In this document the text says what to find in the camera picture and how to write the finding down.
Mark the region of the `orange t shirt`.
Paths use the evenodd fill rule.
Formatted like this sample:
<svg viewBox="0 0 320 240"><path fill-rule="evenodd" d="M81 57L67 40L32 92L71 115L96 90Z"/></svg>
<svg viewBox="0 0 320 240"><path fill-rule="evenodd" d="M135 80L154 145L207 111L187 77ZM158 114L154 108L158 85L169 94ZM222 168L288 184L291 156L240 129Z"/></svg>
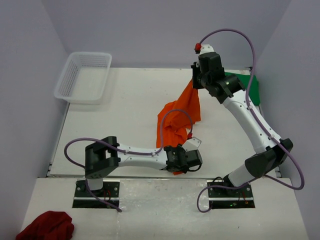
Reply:
<svg viewBox="0 0 320 240"><path fill-rule="evenodd" d="M157 115L156 147L183 145L192 137L192 127L201 121L198 90L190 81L180 97L167 103Z"/></svg>

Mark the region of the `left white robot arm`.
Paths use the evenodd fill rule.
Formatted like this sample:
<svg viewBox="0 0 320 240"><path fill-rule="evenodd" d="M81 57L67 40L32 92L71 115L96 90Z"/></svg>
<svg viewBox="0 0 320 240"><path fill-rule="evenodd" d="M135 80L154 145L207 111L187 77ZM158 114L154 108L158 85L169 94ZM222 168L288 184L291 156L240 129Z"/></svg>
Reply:
<svg viewBox="0 0 320 240"><path fill-rule="evenodd" d="M86 190L97 197L103 193L103 178L119 167L146 167L170 173L191 172L203 163L196 137L184 144L163 148L136 148L118 143L108 136L85 147Z"/></svg>

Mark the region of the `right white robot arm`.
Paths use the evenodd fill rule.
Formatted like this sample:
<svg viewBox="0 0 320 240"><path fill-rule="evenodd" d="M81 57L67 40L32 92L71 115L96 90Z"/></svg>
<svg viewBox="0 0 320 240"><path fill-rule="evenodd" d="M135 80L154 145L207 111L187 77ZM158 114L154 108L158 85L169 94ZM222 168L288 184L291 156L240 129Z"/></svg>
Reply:
<svg viewBox="0 0 320 240"><path fill-rule="evenodd" d="M244 164L226 175L223 191L233 197L241 191L241 185L261 178L284 162L285 150L291 151L290 139L282 139L275 131L267 135L263 129L270 129L250 100L246 100L244 84L235 74L226 75L221 57L211 46L197 50L198 61L192 68L192 84L195 89L206 89L238 121L248 136L255 154Z"/></svg>

